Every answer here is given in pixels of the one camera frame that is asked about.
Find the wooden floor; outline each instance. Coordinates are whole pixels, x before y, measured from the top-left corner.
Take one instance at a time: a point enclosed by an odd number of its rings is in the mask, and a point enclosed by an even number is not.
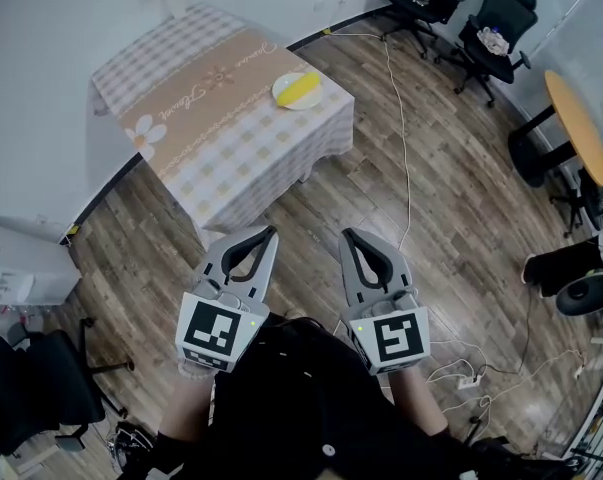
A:
[[[378,33],[379,23],[360,22],[347,31]],[[548,203],[548,191],[531,189],[513,170],[506,137],[520,119],[503,98],[489,110],[474,86],[455,95],[456,68],[421,60],[405,34],[392,36],[389,47],[411,176],[411,228],[402,251],[419,299],[430,308],[432,339],[478,344],[497,368],[517,369],[530,308],[522,376],[566,349],[587,353],[588,370],[579,381],[572,375],[578,361],[567,355],[501,397],[484,434],[506,434],[524,452],[539,443],[539,451],[560,453],[599,388],[603,347],[589,345],[596,319],[560,316],[551,300],[521,284],[519,273],[529,253],[567,244],[564,221]],[[293,186],[260,219],[281,237],[267,303],[279,314],[302,308],[334,329],[346,303],[338,233],[355,226],[398,244],[408,224],[401,120],[381,42],[326,37],[298,54],[355,96],[354,148],[321,160],[307,183]],[[91,362],[130,356],[137,365],[134,373],[103,375],[99,384],[155,431],[174,377],[179,303],[202,256],[193,227],[142,163],[88,218],[72,255],[84,277],[52,321],[74,332],[80,316],[98,319],[88,339]],[[458,357],[475,369],[483,364],[471,348],[434,344],[421,368],[427,375]],[[490,371],[478,389],[459,393],[454,378],[431,387],[441,406],[451,407],[483,393],[494,396],[521,378]],[[448,412],[453,433],[465,437],[468,418],[481,412],[476,401]],[[109,425],[98,425],[101,436]],[[50,440],[41,436],[24,446],[21,460]],[[90,430],[86,441],[88,450],[56,454],[35,478],[115,478],[101,437]]]

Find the table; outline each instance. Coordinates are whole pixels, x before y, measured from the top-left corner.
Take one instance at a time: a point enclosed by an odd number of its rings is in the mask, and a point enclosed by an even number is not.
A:
[[[546,171],[578,155],[590,177],[603,187],[603,143],[588,111],[565,80],[553,71],[545,72],[545,84],[552,104],[508,138],[514,166],[529,185],[540,187]],[[527,134],[555,113],[570,140],[541,154]]]
[[[272,84],[295,71],[316,70],[199,4],[135,41],[92,80],[207,248],[307,179],[319,158],[352,147],[354,98],[325,75],[317,106],[277,107]]]

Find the black pants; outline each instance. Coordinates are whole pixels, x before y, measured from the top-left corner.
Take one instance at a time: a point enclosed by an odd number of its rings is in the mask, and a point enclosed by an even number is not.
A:
[[[530,258],[523,271],[523,279],[526,283],[541,286],[543,296],[550,297],[598,268],[603,268],[603,262],[599,252],[599,237],[595,236],[585,242]]]

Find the person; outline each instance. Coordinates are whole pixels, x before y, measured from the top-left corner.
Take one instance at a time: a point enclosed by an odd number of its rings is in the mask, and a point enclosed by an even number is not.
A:
[[[179,371],[154,448],[121,479],[472,479],[484,467],[450,435],[418,365],[389,375],[392,404],[357,353],[307,317],[271,314],[230,374]]]
[[[538,286],[541,297],[551,297],[572,281],[599,269],[603,269],[603,232],[556,251],[531,254],[523,265],[521,281]]]

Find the white vase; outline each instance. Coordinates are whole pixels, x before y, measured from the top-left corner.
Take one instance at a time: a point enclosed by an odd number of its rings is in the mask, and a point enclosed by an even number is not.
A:
[[[165,0],[174,18],[183,18],[186,13],[185,0]]]

